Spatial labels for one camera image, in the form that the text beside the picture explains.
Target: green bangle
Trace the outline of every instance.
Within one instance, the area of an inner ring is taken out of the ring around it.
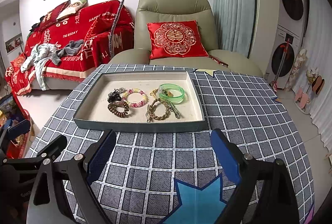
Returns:
[[[169,96],[163,94],[163,91],[168,90],[168,89],[173,89],[175,91],[178,91],[181,93],[181,95],[177,96],[177,97],[169,97]],[[183,88],[181,88],[180,86],[172,84],[172,83],[165,83],[165,84],[160,85],[158,88],[158,92],[157,92],[157,97],[159,97],[165,101],[172,102],[172,103],[181,102],[183,100],[184,96],[185,96],[185,90],[183,90]]]

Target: floor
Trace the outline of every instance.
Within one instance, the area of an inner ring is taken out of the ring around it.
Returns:
[[[332,173],[328,173],[331,162],[325,159],[328,150],[321,141],[318,128],[312,124],[310,115],[303,114],[295,106],[294,92],[279,90],[277,96],[296,125],[308,153],[315,190],[315,212],[317,212],[332,186]]]
[[[22,107],[30,113],[36,125],[36,133],[70,92],[70,90],[48,90],[46,92],[33,90],[26,96],[18,97]],[[316,212],[332,186],[332,173],[328,174],[331,162],[329,159],[325,159],[328,150],[324,147],[318,129],[312,124],[310,116],[304,115],[295,106],[294,93],[279,90],[277,95],[293,119],[308,153],[314,179]]]

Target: screw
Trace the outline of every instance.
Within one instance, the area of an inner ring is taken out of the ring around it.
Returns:
[[[251,154],[248,154],[248,153],[245,153],[245,154],[243,155],[243,157],[244,157],[244,159],[246,159],[246,160],[251,160],[251,159],[253,159],[252,155],[251,155]]]
[[[50,159],[44,159],[43,164],[44,164],[44,165],[47,165],[47,164],[49,164],[50,162],[51,162]]]
[[[77,154],[77,155],[74,156],[75,160],[81,160],[82,158],[83,158],[82,154]]]
[[[284,164],[284,162],[283,162],[282,159],[276,159],[276,163],[277,163],[278,165],[283,165],[283,164]]]

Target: front-loading washer door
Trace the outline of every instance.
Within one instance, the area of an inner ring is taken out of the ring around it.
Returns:
[[[293,20],[300,20],[303,16],[302,0],[282,0],[287,14]]]
[[[286,46],[286,44],[287,43],[280,44],[273,53],[271,67],[272,67],[272,71],[275,75],[278,73],[281,59],[283,58],[283,49],[284,49],[284,46]],[[286,54],[286,58],[283,63],[283,68],[281,69],[281,72],[280,72],[280,77],[287,75],[287,73],[289,73],[292,70],[294,60],[295,60],[294,50],[293,50],[292,45],[289,45],[287,54]]]

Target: light blue curtain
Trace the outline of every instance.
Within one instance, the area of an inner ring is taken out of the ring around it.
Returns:
[[[218,46],[248,56],[254,25],[255,0],[214,0]]]

